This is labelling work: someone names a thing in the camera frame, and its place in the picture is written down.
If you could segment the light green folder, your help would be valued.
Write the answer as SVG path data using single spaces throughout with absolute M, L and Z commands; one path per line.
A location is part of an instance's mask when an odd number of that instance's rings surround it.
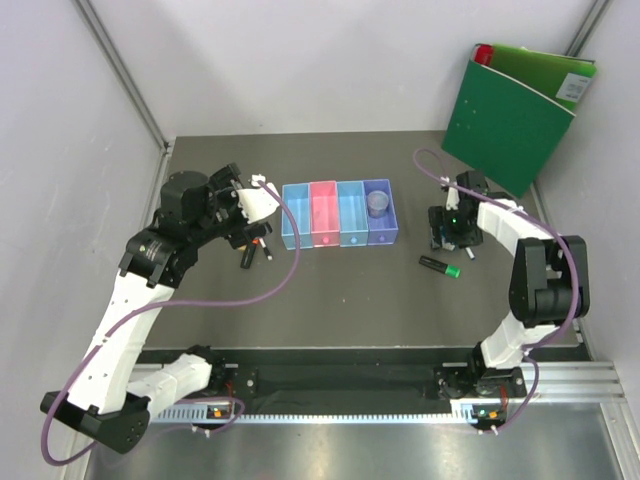
M 493 44 L 489 66 L 573 111 L 597 67 L 592 60 Z

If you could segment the light blue drawer bin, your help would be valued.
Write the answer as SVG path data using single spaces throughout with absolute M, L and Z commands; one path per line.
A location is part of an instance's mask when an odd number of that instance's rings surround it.
M 282 200 L 291 212 L 299 234 L 300 248 L 313 247 L 311 236 L 310 184 L 286 184 L 282 187 Z M 282 212 L 281 238 L 287 250 L 295 249 L 295 234 L 286 212 Z

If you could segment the purple drawer bin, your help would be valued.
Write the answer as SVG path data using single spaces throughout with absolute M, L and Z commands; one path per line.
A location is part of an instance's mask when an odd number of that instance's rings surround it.
M 369 245 L 391 245 L 394 244 L 399 231 L 399 224 L 394 206 L 391 183 L 388 179 L 364 180 L 365 199 L 369 192 L 382 190 L 389 196 L 389 207 L 387 214 L 381 218 L 370 218 L 367 210 L 368 220 L 368 244 Z

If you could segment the green black highlighter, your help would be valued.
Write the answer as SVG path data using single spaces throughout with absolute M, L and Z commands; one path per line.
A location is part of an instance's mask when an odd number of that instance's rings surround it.
M 455 279 L 457 279 L 461 273 L 458 267 L 455 267 L 453 265 L 441 262 L 439 260 L 436 260 L 427 256 L 421 256 L 419 258 L 419 264 L 421 266 L 424 266 L 433 271 L 439 272 L 443 275 L 446 275 L 448 277 L 455 278 Z

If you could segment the clear paper clip jar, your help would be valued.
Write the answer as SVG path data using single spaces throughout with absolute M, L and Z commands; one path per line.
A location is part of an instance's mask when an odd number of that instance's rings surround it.
M 387 214 L 389 196 L 382 190 L 373 190 L 366 196 L 367 210 L 370 218 L 381 218 Z

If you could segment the blue round tub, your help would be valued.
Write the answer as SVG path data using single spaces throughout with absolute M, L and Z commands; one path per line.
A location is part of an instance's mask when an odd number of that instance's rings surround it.
M 434 227 L 431 233 L 431 247 L 433 250 L 445 250 L 445 251 L 455 251 L 458 249 L 458 246 L 449 241 L 445 235 L 445 230 L 442 226 Z

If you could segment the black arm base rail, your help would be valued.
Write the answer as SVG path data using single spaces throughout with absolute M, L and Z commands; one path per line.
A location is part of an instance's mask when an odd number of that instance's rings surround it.
M 521 399 L 523 375 L 489 389 L 464 378 L 469 348 L 216 349 L 209 391 L 249 413 L 443 413 L 446 400 Z

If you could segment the pink drawer bin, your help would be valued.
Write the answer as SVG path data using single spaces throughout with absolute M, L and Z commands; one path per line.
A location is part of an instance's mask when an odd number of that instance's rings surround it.
M 311 236 L 314 247 L 340 245 L 340 217 L 335 180 L 310 183 Z

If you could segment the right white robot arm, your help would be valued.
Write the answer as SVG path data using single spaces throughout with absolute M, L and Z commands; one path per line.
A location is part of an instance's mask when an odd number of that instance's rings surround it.
M 513 378 L 526 352 L 566 320 L 588 312 L 586 243 L 579 236 L 549 233 L 509 195 L 491 191 L 477 170 L 458 175 L 444 189 L 445 204 L 428 210 L 432 250 L 470 249 L 490 235 L 513 258 L 509 311 L 474 347 L 464 374 L 474 393 L 487 396 Z

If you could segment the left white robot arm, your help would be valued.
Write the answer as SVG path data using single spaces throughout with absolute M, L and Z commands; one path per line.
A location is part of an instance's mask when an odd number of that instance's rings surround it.
M 132 451 L 149 423 L 201 392 L 216 396 L 227 374 L 206 347 L 134 381 L 131 374 L 159 313 L 178 306 L 173 296 L 199 250 L 216 239 L 237 249 L 270 233 L 281 205 L 262 175 L 243 185 L 235 164 L 212 175 L 179 171 L 159 193 L 151 223 L 126 244 L 111 298 L 81 364 L 62 390 L 45 394 L 45 423 L 59 421 L 119 454 Z

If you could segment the green ring binder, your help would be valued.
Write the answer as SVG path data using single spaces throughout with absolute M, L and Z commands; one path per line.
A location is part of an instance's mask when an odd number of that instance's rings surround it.
M 575 113 L 492 69 L 492 45 L 472 48 L 442 149 L 521 197 Z

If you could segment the blue white marker pen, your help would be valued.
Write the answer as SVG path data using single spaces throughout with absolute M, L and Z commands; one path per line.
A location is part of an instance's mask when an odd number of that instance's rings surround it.
M 476 259 L 476 256 L 470 247 L 465 247 L 465 252 L 468 255 L 470 260 L 474 261 Z

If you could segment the black white marker pen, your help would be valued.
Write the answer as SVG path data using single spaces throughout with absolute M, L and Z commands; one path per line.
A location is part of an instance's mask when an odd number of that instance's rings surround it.
M 269 247 L 267 246 L 265 239 L 264 238 L 259 238 L 258 241 L 259 241 L 259 244 L 260 244 L 260 246 L 261 246 L 261 248 L 263 250 L 263 253 L 264 253 L 266 259 L 268 261 L 272 261 L 273 260 L 273 255 L 272 255 Z

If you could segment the orange black highlighter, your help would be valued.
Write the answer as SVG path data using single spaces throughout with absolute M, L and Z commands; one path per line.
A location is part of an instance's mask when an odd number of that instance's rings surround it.
M 242 269 L 248 270 L 251 268 L 254 256 L 258 247 L 258 241 L 253 240 L 248 243 L 243 249 L 243 255 L 240 263 Z

